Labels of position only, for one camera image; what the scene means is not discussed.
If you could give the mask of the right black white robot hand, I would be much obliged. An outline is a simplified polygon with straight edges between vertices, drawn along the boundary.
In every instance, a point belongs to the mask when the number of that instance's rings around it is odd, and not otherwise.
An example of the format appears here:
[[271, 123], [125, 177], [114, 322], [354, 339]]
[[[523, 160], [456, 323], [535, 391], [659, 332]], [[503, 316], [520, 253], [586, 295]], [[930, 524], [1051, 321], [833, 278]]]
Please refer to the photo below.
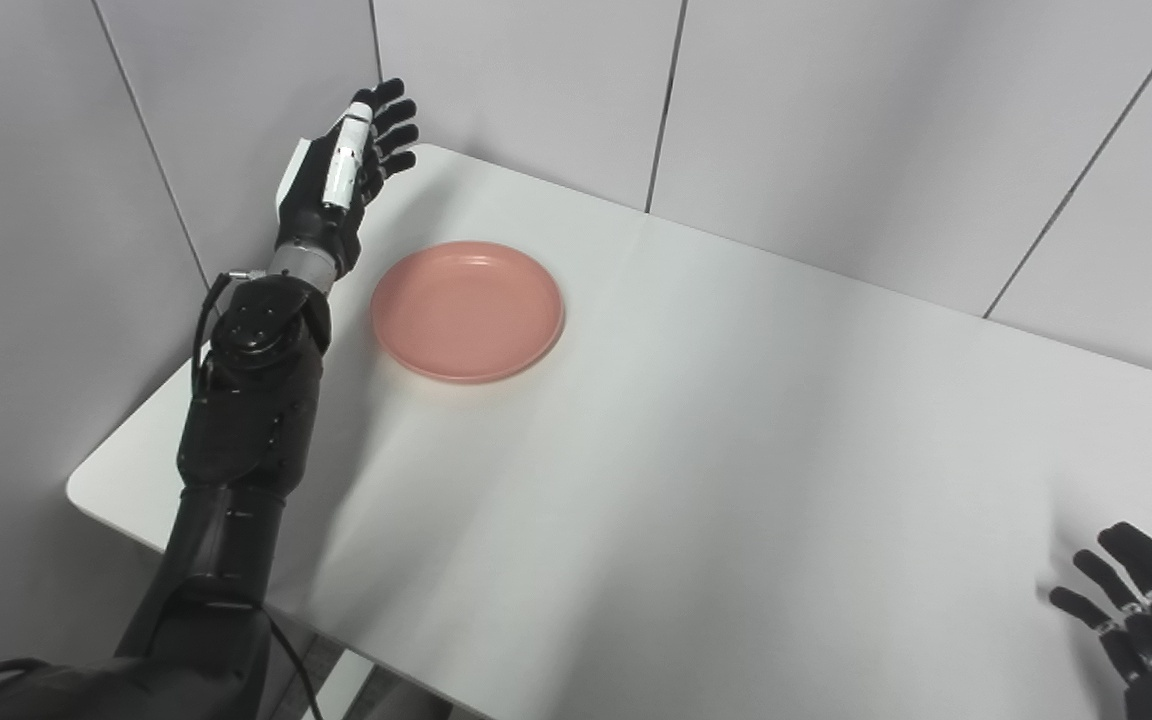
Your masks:
[[1128, 719], [1152, 719], [1152, 536], [1129, 521], [1117, 521], [1096, 537], [1102, 551], [1126, 570], [1126, 583], [1114, 566], [1093, 550], [1078, 550], [1071, 561], [1100, 588], [1114, 612], [1058, 585], [1047, 594], [1058, 611], [1078, 620], [1097, 635], [1108, 661], [1124, 680]]

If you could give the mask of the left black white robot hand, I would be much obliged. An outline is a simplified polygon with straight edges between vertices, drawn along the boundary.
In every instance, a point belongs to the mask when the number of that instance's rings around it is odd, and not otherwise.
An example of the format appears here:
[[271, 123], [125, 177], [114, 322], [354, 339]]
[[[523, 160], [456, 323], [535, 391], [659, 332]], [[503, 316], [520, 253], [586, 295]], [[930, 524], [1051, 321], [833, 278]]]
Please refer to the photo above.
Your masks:
[[384, 79], [361, 88], [328, 132], [298, 142], [279, 185], [273, 272], [325, 290], [355, 270], [367, 206], [416, 165], [416, 114], [404, 82]]

